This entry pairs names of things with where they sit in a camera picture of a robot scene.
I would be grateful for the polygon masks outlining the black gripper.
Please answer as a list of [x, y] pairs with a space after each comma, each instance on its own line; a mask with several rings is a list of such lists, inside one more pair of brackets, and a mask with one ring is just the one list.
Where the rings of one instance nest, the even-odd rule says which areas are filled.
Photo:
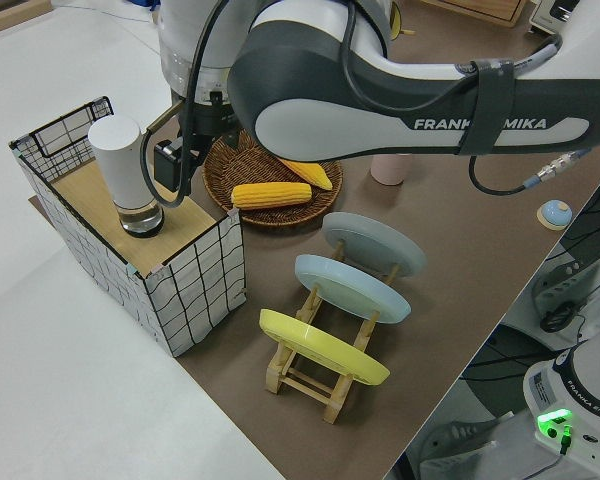
[[209, 92], [202, 101], [186, 99], [182, 113], [182, 161], [185, 168], [200, 164], [201, 145], [198, 135], [222, 136], [228, 134], [228, 146], [239, 148], [238, 119], [223, 92]]

